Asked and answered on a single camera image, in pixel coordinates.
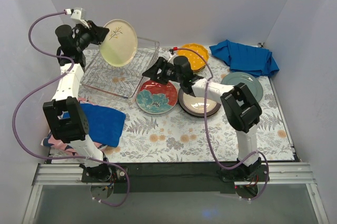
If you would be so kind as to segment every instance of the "pink patterned cloth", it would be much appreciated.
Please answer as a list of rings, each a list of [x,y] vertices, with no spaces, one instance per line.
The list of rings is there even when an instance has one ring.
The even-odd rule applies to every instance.
[[[88,100],[86,100],[84,98],[78,98],[78,101],[80,103],[92,104],[91,102],[89,102]],[[106,147],[106,145],[99,144],[97,142],[94,142],[94,144],[100,150],[103,150]],[[65,153],[67,153],[69,156],[78,156],[75,149],[73,149],[69,144],[63,143],[61,140],[56,140],[53,137],[51,132],[49,132],[49,134],[42,140],[41,145],[45,146],[45,147],[60,149],[60,150],[64,151]]]

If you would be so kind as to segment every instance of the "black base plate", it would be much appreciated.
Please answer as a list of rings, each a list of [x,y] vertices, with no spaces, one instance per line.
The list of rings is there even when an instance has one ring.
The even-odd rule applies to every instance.
[[[236,163],[223,162],[230,166]],[[244,179],[227,179],[215,162],[170,162],[170,163],[123,163],[131,181],[130,192],[190,192],[219,191],[223,194],[235,194],[235,181]],[[265,178],[265,165],[257,174],[259,181]],[[101,182],[83,172],[82,182]],[[127,183],[124,177],[117,178],[114,186],[115,194],[124,194]]]

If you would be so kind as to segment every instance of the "white enclosure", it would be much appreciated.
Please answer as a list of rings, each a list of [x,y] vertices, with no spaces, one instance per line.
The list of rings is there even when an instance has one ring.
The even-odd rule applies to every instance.
[[[30,46],[27,32],[38,17],[65,8],[83,7],[87,18],[102,26],[111,19],[130,22],[139,36],[161,45],[202,43],[225,39],[253,44],[266,42],[280,72],[276,91],[290,134],[303,161],[318,179],[318,189],[331,223],[337,222],[337,0],[1,0],[1,112],[0,223],[20,223],[39,160],[20,149],[12,133],[12,113],[33,88],[59,74],[53,58]],[[55,52],[55,28],[66,17],[49,18],[34,30],[39,47]],[[17,119],[19,135],[35,152],[48,128],[42,104],[56,86],[30,98]]]

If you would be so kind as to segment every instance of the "clear plastic dish rack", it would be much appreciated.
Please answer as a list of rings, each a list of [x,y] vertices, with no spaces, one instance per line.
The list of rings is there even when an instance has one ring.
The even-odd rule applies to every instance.
[[[159,42],[138,37],[138,49],[132,61],[123,67],[109,65],[98,52],[87,66],[81,84],[97,94],[132,103],[148,79],[142,73],[158,59]]]

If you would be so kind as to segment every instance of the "blue towel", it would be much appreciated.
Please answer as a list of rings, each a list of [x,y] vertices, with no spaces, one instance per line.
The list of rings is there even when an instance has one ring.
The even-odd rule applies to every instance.
[[[92,141],[117,147],[122,135],[125,114],[109,107],[80,104],[89,122],[89,135]]]
[[[280,70],[268,49],[229,40],[210,46],[210,49],[212,55],[223,60],[233,72],[245,72],[258,77],[272,76]]]

